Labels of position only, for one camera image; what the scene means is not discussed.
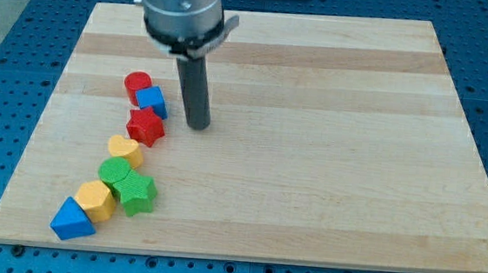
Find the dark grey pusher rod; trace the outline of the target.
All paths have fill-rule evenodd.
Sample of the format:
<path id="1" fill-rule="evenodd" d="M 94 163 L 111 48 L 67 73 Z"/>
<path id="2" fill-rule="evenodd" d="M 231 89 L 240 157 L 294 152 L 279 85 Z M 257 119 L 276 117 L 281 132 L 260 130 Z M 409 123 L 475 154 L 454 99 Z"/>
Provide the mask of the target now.
<path id="1" fill-rule="evenodd" d="M 206 62 L 203 57 L 177 60 L 184 114 L 187 125 L 194 130 L 207 129 L 211 124 Z"/>

